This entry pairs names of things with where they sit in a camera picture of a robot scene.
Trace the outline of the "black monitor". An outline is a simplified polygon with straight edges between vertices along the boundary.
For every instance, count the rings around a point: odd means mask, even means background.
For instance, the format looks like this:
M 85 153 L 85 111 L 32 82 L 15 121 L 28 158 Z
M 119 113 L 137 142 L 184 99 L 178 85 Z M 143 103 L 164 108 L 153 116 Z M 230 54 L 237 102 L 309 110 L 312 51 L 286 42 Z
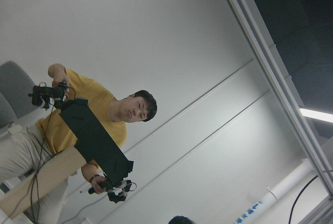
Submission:
M 132 172 L 128 160 L 88 106 L 86 99 L 62 103 L 61 118 L 77 138 L 74 147 L 89 163 L 95 161 L 114 186 Z

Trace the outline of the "man in yellow shirt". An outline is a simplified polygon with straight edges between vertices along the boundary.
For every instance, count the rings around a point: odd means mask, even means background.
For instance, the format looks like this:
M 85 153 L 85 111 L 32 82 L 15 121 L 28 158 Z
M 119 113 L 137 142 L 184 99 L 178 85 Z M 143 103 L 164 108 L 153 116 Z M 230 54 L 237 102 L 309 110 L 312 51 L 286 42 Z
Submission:
M 61 64 L 48 68 L 52 86 L 68 85 L 68 96 L 88 100 L 88 104 L 112 139 L 122 147 L 126 140 L 126 124 L 147 122 L 154 118 L 157 103 L 145 90 L 118 100 L 97 81 L 77 74 Z M 1 181 L 36 170 L 43 163 L 76 143 L 76 136 L 55 110 L 34 125 L 1 141 Z M 65 200 L 67 181 L 62 182 L 28 210 L 38 223 L 57 223 Z

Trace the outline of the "grey office chair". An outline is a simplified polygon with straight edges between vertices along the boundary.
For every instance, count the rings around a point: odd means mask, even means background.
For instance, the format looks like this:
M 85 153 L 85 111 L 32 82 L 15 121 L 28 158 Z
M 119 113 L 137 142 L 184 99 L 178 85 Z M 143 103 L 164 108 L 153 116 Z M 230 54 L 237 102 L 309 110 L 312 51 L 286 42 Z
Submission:
M 36 117 L 28 94 L 35 83 L 15 62 L 1 64 L 1 138 L 17 133 Z

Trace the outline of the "aluminium frame post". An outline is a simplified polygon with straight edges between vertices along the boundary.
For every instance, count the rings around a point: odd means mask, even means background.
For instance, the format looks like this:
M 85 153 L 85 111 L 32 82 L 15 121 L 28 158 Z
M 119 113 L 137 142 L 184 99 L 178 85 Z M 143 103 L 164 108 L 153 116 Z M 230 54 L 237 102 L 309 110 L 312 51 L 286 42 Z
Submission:
M 314 169 L 332 202 L 332 174 L 328 172 L 331 165 L 320 147 L 308 122 L 302 116 L 292 91 L 276 62 L 279 53 L 259 13 L 254 0 L 228 0 L 250 45 L 255 52 L 270 86 L 293 126 L 301 147 L 311 161 Z

